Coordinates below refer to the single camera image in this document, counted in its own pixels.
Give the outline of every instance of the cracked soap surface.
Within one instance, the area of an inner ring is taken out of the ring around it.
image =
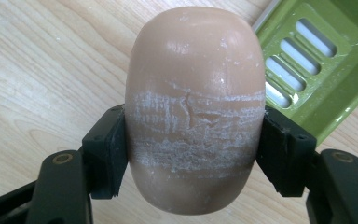
[[[209,7],[157,15],[136,39],[125,100],[131,173],[148,202],[200,215],[241,193],[265,105],[261,49],[245,21]]]

